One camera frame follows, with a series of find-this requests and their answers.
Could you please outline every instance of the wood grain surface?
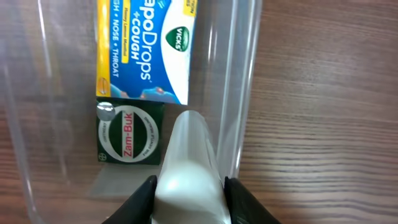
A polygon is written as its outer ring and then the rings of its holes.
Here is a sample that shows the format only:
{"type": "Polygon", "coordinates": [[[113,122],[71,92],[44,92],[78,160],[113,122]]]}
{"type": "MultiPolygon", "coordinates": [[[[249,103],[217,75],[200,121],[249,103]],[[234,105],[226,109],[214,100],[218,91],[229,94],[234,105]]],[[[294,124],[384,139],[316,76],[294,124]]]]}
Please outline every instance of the wood grain surface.
{"type": "MultiPolygon", "coordinates": [[[[0,223],[28,223],[0,128],[0,223]]],[[[264,0],[240,179],[282,223],[398,223],[397,2],[264,0]]]]}

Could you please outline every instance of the yellow label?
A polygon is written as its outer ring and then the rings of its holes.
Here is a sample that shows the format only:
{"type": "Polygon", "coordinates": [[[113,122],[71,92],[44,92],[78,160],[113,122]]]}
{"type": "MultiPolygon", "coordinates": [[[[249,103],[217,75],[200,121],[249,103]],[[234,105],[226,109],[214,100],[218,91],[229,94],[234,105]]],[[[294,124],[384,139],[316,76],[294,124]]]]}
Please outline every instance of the yellow label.
{"type": "Polygon", "coordinates": [[[97,96],[111,96],[109,71],[109,0],[98,0],[97,96]]]}
{"type": "Polygon", "coordinates": [[[123,1],[122,63],[129,63],[130,0],[123,1]]]}
{"type": "Polygon", "coordinates": [[[197,4],[198,0],[184,0],[184,15],[197,16],[197,4]]]}

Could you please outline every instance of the plastic container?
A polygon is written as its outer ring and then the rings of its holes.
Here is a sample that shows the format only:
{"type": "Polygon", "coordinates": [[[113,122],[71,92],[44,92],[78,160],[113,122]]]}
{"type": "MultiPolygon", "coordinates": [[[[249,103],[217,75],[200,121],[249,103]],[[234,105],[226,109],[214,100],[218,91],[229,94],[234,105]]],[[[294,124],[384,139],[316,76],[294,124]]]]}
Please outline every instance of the plastic container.
{"type": "MultiPolygon", "coordinates": [[[[189,106],[167,105],[164,149],[187,109],[208,123],[221,178],[237,177],[261,0],[199,0],[189,106]]],[[[96,158],[95,1],[8,1],[2,90],[32,223],[101,223],[160,167],[96,158]]]]}

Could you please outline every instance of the round silver sticker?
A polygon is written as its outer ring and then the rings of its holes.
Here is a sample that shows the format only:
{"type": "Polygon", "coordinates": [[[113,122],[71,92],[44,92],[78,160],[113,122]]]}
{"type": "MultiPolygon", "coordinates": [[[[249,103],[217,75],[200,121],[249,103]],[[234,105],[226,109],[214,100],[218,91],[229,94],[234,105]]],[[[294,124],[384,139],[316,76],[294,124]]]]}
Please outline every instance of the round silver sticker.
{"type": "Polygon", "coordinates": [[[112,121],[116,112],[111,103],[101,102],[97,104],[97,117],[102,121],[112,121]]]}

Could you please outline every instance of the white bottle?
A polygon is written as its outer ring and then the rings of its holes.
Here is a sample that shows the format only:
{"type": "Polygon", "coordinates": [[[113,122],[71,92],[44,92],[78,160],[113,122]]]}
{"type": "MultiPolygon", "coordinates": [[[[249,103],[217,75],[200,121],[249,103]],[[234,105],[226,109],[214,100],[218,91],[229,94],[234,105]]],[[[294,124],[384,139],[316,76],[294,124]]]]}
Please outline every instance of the white bottle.
{"type": "Polygon", "coordinates": [[[153,224],[230,224],[231,218],[205,119],[176,120],[155,193],[153,224]]]}

